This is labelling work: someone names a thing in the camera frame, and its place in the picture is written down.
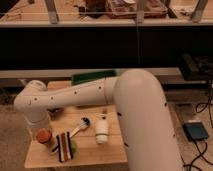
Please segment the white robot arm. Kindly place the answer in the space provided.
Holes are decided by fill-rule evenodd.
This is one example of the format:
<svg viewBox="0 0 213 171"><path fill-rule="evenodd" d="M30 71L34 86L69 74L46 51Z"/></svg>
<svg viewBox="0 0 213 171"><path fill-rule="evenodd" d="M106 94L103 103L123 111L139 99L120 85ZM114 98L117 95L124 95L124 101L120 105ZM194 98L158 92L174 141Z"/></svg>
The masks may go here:
<svg viewBox="0 0 213 171"><path fill-rule="evenodd" d="M58 90L33 80L14 100L15 108L37 127L43 126L49 109L104 104L116 108L130 171L183 171L164 91L145 69Z"/></svg>

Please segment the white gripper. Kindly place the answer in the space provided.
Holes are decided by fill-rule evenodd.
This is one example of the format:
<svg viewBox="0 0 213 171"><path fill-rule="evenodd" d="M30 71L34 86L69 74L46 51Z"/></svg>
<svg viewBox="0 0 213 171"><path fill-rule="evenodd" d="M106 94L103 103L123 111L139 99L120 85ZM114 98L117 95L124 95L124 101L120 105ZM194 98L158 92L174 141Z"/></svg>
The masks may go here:
<svg viewBox="0 0 213 171"><path fill-rule="evenodd" d="M31 122L29 120L26 120L27 126L29 131L34 134L35 132L37 132L39 129L42 128L46 128L46 129L50 129L51 125L50 125L50 120L48 117L44 118L41 121L38 122Z"/></svg>

